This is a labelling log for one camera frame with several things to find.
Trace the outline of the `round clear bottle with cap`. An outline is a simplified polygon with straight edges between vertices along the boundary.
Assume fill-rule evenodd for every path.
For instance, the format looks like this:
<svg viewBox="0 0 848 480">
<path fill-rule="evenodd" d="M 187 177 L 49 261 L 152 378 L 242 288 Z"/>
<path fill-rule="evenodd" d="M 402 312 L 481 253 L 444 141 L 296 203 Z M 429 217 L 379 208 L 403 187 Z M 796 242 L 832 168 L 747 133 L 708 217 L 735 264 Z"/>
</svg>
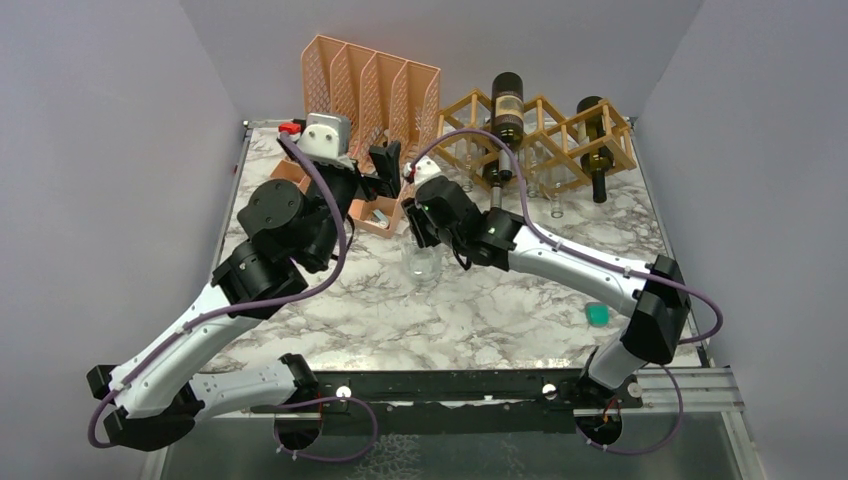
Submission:
<svg viewBox="0 0 848 480">
<path fill-rule="evenodd" d="M 435 282 L 442 272 L 441 251 L 436 247 L 420 247 L 412 234 L 402 244 L 402 262 L 410 280 L 416 284 Z"/>
</svg>

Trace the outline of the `small clear glass bottle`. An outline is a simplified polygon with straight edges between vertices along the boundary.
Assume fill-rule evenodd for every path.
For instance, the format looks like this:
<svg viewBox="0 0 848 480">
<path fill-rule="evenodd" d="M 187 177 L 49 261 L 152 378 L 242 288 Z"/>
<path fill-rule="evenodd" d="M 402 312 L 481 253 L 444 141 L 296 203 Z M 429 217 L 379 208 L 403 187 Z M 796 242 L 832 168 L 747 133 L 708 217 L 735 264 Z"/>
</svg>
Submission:
<svg viewBox="0 0 848 480">
<path fill-rule="evenodd" d="M 475 101 L 470 104 L 470 117 L 466 124 L 467 128 L 476 128 L 478 126 L 478 105 Z M 463 183 L 462 188 L 465 192 L 472 192 L 475 187 L 474 176 L 477 172 L 477 160 L 480 157 L 480 148 L 475 142 L 475 137 L 465 135 L 457 143 L 458 159 L 463 161 Z"/>
</svg>

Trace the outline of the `dark wine bottle with label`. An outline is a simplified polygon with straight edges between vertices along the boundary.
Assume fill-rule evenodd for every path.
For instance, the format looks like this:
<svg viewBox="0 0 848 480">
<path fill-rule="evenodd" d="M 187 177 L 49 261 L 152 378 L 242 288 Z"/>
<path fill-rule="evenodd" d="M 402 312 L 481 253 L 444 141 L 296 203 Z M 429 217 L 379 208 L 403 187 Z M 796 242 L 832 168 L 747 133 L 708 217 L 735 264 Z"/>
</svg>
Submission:
<svg viewBox="0 0 848 480">
<path fill-rule="evenodd" d="M 498 151 L 495 158 L 482 167 L 483 180 L 489 187 L 491 209 L 502 207 L 503 182 L 500 176 L 501 154 L 502 151 Z"/>
</svg>

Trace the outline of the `tall clear glass bottle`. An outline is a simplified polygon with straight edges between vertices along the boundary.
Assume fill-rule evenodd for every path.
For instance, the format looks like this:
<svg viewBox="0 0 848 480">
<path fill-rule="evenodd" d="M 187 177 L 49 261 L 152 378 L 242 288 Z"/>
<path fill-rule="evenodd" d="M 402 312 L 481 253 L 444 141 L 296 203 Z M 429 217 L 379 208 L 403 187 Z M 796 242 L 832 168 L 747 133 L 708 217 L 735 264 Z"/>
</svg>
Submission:
<svg viewBox="0 0 848 480">
<path fill-rule="evenodd" d="M 546 150 L 536 133 L 525 138 L 522 154 L 528 196 L 538 198 L 540 196 L 540 182 L 543 177 L 541 165 L 546 159 Z"/>
</svg>

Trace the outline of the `slim clear glass bottle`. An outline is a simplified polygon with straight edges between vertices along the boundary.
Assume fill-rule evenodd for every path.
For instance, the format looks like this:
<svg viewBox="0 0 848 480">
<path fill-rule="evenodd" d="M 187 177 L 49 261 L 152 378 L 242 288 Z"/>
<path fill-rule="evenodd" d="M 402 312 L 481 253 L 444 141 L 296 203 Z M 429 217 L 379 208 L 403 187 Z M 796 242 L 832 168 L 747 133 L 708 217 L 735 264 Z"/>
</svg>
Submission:
<svg viewBox="0 0 848 480">
<path fill-rule="evenodd" d="M 547 191 L 550 204 L 550 216 L 554 219 L 563 217 L 563 200 L 561 187 L 566 183 L 567 175 L 562 166 L 556 166 L 548 171 Z"/>
</svg>

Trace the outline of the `wooden wine rack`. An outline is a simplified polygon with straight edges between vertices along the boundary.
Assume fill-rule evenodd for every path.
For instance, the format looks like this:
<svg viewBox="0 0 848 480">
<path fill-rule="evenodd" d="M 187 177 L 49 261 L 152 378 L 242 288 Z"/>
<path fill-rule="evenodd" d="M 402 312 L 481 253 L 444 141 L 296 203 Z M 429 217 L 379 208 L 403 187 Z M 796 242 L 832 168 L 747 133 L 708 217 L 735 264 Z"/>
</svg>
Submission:
<svg viewBox="0 0 848 480">
<path fill-rule="evenodd" d="M 441 110 L 444 135 L 464 128 L 488 130 L 492 101 L 478 88 Z M 603 97 L 581 100 L 576 113 L 562 114 L 546 97 L 523 106 L 525 133 L 517 156 L 523 175 L 542 194 L 591 187 L 593 201 L 606 198 L 607 177 L 635 169 L 630 123 Z M 485 137 L 462 134 L 441 141 L 430 153 L 468 175 L 486 190 L 498 167 L 497 147 Z"/>
</svg>

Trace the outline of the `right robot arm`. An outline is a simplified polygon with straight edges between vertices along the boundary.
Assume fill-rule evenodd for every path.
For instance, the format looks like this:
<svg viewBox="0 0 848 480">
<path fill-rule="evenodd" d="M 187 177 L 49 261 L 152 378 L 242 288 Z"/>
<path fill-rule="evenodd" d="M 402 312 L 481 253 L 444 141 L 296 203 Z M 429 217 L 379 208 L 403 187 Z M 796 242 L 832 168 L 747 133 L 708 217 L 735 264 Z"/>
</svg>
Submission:
<svg viewBox="0 0 848 480">
<path fill-rule="evenodd" d="M 402 207 L 419 247 L 449 247 L 464 269 L 473 265 L 515 271 L 584 293 L 628 319 L 620 333 L 596 348 L 575 388 L 587 405 L 600 407 L 648 363 L 670 363 L 680 342 L 691 299 L 676 261 L 653 262 L 607 255 L 531 228 L 501 208 L 482 212 L 443 175 L 426 181 Z"/>
</svg>

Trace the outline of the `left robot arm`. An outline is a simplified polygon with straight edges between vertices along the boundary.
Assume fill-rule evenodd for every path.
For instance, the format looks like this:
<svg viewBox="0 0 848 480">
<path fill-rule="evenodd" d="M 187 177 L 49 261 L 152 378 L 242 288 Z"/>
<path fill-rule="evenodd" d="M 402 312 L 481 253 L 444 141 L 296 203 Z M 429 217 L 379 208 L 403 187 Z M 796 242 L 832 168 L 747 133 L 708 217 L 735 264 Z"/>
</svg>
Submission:
<svg viewBox="0 0 848 480">
<path fill-rule="evenodd" d="M 88 426 L 93 446 L 155 451 L 200 421 L 252 407 L 298 411 L 318 395 L 317 378 L 299 354 L 230 373 L 206 374 L 203 367 L 283 306 L 315 296 L 308 274 L 337 279 L 350 247 L 349 208 L 357 199 L 398 192 L 400 145 L 371 147 L 371 173 L 321 162 L 302 142 L 284 139 L 282 147 L 305 161 L 309 187 L 284 179 L 259 185 L 237 216 L 246 239 L 214 269 L 193 304 L 140 354 L 88 372 L 99 402 Z"/>
</svg>

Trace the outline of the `pink plastic file organizer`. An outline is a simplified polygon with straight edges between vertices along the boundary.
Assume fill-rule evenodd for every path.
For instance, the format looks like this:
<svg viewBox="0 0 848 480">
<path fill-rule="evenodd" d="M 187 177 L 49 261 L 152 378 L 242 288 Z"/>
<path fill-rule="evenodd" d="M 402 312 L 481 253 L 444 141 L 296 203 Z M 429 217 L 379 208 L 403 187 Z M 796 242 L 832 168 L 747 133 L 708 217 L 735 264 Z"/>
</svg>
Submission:
<svg viewBox="0 0 848 480">
<path fill-rule="evenodd" d="M 354 169 L 372 173 L 369 147 L 401 143 L 400 170 L 438 133 L 440 70 L 437 67 L 323 35 L 301 55 L 306 113 L 332 113 L 352 123 L 348 156 Z M 350 170 L 326 166 L 354 185 Z M 390 238 L 402 216 L 401 202 L 413 187 L 401 179 L 397 199 L 354 199 L 349 213 L 357 228 Z"/>
</svg>

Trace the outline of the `green sponge block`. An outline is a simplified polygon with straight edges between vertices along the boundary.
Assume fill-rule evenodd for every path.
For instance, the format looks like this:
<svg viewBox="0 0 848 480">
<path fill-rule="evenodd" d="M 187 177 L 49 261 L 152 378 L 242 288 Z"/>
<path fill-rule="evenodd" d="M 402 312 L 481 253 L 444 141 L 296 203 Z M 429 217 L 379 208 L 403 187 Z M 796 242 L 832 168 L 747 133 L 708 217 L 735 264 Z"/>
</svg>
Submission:
<svg viewBox="0 0 848 480">
<path fill-rule="evenodd" d="M 595 328 L 604 328 L 610 322 L 610 309 L 599 302 L 589 302 L 584 307 L 587 323 Z"/>
</svg>

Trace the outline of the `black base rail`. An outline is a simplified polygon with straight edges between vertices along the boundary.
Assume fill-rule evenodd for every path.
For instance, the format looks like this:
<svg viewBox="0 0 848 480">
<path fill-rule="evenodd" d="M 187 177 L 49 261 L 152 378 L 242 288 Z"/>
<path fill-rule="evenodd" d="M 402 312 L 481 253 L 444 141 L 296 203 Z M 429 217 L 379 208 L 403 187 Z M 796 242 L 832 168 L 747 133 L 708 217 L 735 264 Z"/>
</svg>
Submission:
<svg viewBox="0 0 848 480">
<path fill-rule="evenodd" d="M 326 434 L 573 434 L 576 415 L 640 408 L 629 375 L 612 393 L 579 368 L 500 370 L 318 370 L 317 408 Z"/>
</svg>

